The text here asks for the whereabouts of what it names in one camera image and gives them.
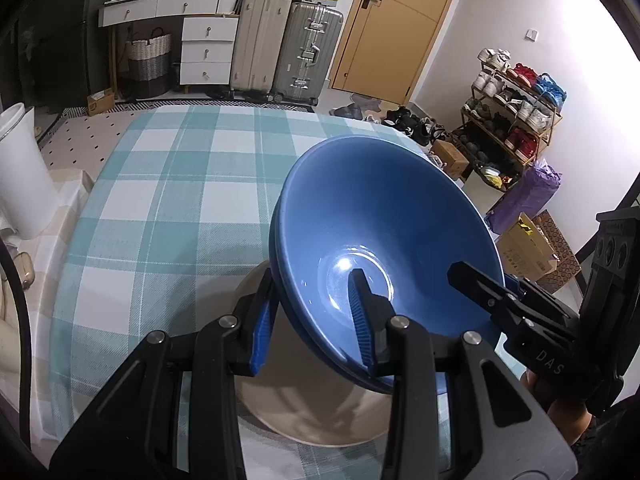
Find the person's right hand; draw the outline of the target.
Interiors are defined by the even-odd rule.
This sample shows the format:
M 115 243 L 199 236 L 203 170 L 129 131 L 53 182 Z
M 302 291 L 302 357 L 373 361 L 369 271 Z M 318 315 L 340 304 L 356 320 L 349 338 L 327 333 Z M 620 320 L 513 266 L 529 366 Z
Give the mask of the person's right hand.
M 575 444 L 592 421 L 582 401 L 556 400 L 549 388 L 531 371 L 521 374 L 521 384 L 537 400 L 569 445 Z

